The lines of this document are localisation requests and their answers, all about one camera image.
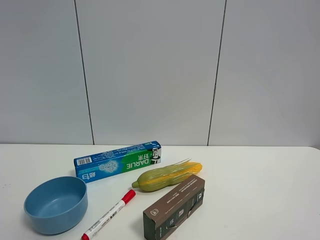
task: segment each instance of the blue bowl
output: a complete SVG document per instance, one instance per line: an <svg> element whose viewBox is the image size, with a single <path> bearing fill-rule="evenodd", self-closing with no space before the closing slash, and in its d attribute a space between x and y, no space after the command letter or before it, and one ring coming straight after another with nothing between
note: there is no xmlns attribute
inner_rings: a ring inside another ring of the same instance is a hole
<svg viewBox="0 0 320 240"><path fill-rule="evenodd" d="M88 207L87 185L80 178L62 176L36 187L24 201L24 211L36 231L63 233L77 225Z"/></svg>

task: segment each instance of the red marker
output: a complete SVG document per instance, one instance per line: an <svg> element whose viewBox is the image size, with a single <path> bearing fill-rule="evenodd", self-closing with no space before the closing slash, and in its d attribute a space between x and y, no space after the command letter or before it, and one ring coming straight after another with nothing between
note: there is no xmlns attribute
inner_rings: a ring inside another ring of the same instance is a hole
<svg viewBox="0 0 320 240"><path fill-rule="evenodd" d="M128 191L116 205L83 234L81 240L91 240L135 195L134 190Z"/></svg>

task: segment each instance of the brown box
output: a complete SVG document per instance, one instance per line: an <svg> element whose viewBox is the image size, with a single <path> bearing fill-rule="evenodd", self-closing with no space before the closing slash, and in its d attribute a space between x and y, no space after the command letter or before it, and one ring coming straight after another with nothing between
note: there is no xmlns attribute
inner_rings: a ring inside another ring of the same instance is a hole
<svg viewBox="0 0 320 240"><path fill-rule="evenodd" d="M205 180L191 175L143 211L144 237L165 240L203 203Z"/></svg>

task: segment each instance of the table surface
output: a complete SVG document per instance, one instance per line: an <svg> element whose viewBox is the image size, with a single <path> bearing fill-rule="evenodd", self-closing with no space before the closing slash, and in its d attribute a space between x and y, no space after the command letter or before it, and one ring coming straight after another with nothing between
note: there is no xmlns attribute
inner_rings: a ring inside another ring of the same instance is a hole
<svg viewBox="0 0 320 240"><path fill-rule="evenodd" d="M39 184L75 176L73 159L121 146L0 145L0 232L11 240L79 240L143 172L186 158L203 164L203 205L171 240L320 239L320 151L311 147L163 146L162 162L87 184L88 209L69 231L36 233L24 213L26 196ZM142 240L142 212L173 186L136 197L95 240Z"/></svg>

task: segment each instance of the blue and green box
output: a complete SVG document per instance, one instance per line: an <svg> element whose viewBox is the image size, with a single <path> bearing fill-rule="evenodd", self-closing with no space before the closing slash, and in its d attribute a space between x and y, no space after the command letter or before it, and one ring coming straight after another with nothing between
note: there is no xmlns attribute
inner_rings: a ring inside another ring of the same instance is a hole
<svg viewBox="0 0 320 240"><path fill-rule="evenodd" d="M74 159L76 176L86 183L161 162L161 145L146 142Z"/></svg>

